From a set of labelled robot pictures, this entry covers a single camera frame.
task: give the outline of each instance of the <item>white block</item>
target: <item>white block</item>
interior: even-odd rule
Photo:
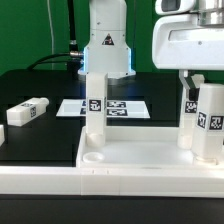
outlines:
[[[87,144],[101,147],[105,144],[107,74],[89,73],[86,77],[86,133]]]
[[[5,141],[4,126],[0,125],[0,146]]]
[[[204,83],[203,75],[194,75],[192,77],[196,88],[200,87],[201,83]],[[192,139],[196,121],[197,103],[189,100],[186,89],[183,88],[180,126],[178,133],[178,147],[182,149],[191,149]]]
[[[0,194],[81,194],[77,168],[1,166],[0,179]]]
[[[202,160],[218,159],[224,137],[224,85],[201,84],[192,151]]]
[[[81,195],[119,195],[120,175],[108,169],[83,169]]]
[[[8,124],[21,127],[45,113],[48,104],[47,98],[32,98],[9,109],[7,110]]]

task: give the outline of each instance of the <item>white post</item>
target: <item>white post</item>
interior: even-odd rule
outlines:
[[[192,151],[196,159],[217,163],[224,137],[224,85],[201,84]]]
[[[107,74],[89,73],[87,75],[86,101],[87,144],[91,147],[102,147],[106,138]]]

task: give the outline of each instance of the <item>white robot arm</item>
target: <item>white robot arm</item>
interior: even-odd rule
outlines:
[[[91,72],[108,74],[109,83],[133,78],[131,49],[126,39],[124,0],[90,0],[90,41],[84,49],[81,79]]]

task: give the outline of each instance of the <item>white cylinder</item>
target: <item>white cylinder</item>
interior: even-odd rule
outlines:
[[[201,84],[192,152],[199,160],[218,159],[223,146],[224,85]]]

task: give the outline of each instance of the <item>white platform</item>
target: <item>white platform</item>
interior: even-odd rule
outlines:
[[[132,195],[224,198],[224,155],[219,165],[194,164],[176,147],[177,128],[107,127],[101,163],[84,163],[83,128],[76,168],[0,167],[0,194]]]
[[[149,112],[144,101],[118,101],[108,100],[107,118],[150,118]],[[124,107],[118,107],[116,104],[124,103]],[[57,117],[85,117],[86,100],[65,99],[58,110]]]

